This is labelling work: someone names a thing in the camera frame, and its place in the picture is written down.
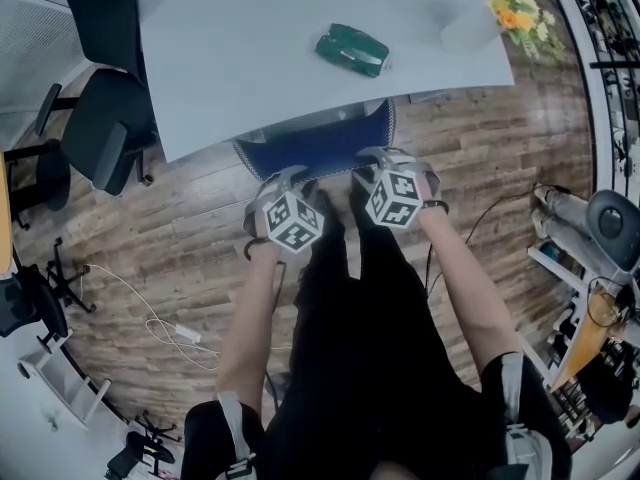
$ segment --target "green object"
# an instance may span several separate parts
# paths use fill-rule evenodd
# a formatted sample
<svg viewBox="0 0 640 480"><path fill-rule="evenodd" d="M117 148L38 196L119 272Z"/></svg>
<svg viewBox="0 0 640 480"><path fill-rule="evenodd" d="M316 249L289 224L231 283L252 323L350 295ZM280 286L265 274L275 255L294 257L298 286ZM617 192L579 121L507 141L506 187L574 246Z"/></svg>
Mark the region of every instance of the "green object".
<svg viewBox="0 0 640 480"><path fill-rule="evenodd" d="M316 44L316 53L331 64L376 78L389 48L360 30L332 23L329 33Z"/></svg>

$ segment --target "flower bouquet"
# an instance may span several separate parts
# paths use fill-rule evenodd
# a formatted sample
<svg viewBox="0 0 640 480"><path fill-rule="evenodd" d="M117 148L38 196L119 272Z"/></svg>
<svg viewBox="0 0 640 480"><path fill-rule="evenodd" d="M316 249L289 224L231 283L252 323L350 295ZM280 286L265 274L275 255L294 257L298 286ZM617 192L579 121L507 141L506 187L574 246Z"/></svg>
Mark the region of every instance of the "flower bouquet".
<svg viewBox="0 0 640 480"><path fill-rule="evenodd" d="M556 23L555 17L549 11L541 11L535 0L486 1L500 26L528 57L565 58L564 45L551 28Z"/></svg>

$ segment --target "fiducial marker cube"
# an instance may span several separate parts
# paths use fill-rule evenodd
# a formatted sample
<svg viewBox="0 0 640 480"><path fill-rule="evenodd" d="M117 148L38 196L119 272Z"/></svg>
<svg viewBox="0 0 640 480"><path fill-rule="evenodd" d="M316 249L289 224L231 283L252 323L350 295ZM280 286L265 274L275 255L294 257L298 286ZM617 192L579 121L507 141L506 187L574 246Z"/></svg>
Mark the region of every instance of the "fiducial marker cube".
<svg viewBox="0 0 640 480"><path fill-rule="evenodd" d="M365 208L379 226L406 229L421 207L415 172L383 170Z"/></svg>
<svg viewBox="0 0 640 480"><path fill-rule="evenodd" d="M269 239L294 254L322 236L324 217L292 192L285 192L263 210L267 216Z"/></svg>

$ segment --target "wrist strap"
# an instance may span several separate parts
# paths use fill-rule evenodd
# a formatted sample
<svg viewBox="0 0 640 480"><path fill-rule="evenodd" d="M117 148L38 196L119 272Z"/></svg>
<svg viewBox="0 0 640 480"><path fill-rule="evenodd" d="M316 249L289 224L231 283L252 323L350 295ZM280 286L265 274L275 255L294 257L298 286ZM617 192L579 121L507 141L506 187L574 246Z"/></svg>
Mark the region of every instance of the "wrist strap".
<svg viewBox="0 0 640 480"><path fill-rule="evenodd" d="M244 257L247 258L247 260L251 261L251 254L249 254L249 249L251 249L251 247L256 244L266 244L270 241L271 240L269 240L268 238L252 238L247 242L247 245L244 246Z"/></svg>
<svg viewBox="0 0 640 480"><path fill-rule="evenodd" d="M425 201L422 203L422 208L442 208L445 213L449 213L449 205L440 199L430 199L429 201Z"/></svg>

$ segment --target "orange flower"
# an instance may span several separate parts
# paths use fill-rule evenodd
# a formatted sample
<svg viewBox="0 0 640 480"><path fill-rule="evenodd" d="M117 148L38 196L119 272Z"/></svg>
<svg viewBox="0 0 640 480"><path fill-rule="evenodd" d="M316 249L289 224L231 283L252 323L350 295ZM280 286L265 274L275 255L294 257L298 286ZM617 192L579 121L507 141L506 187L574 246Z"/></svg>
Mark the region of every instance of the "orange flower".
<svg viewBox="0 0 640 480"><path fill-rule="evenodd" d="M518 17L515 12L504 9L498 14L498 21L503 28L512 30L518 26Z"/></svg>
<svg viewBox="0 0 640 480"><path fill-rule="evenodd" d="M533 16L526 12L519 11L516 13L516 23L525 32L529 32L534 25Z"/></svg>

